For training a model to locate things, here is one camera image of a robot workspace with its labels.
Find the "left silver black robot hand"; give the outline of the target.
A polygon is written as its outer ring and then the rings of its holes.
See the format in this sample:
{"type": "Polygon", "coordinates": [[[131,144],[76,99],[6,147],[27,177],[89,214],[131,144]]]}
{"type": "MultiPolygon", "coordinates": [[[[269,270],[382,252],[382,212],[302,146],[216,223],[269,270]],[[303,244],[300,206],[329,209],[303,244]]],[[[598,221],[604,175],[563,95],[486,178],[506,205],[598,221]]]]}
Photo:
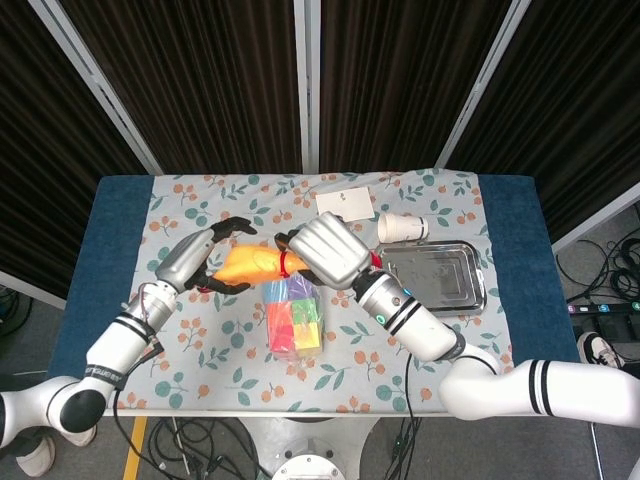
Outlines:
{"type": "Polygon", "coordinates": [[[231,285],[207,274],[207,259],[213,249],[235,232],[257,234],[247,218],[232,216],[214,223],[179,241],[156,268],[156,278],[169,284],[178,294],[197,288],[202,292],[237,295],[249,289],[249,283],[231,285]]]}

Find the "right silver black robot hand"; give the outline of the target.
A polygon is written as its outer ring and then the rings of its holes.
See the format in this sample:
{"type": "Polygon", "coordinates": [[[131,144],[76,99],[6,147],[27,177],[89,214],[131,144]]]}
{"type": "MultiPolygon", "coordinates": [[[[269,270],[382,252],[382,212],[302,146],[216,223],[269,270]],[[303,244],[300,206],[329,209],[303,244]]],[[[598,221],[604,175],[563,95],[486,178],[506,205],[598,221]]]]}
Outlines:
{"type": "Polygon", "coordinates": [[[277,233],[274,240],[281,252],[295,254],[304,263],[297,272],[316,286],[348,289],[360,274],[376,268],[366,244],[330,212],[300,229],[277,233]]]}

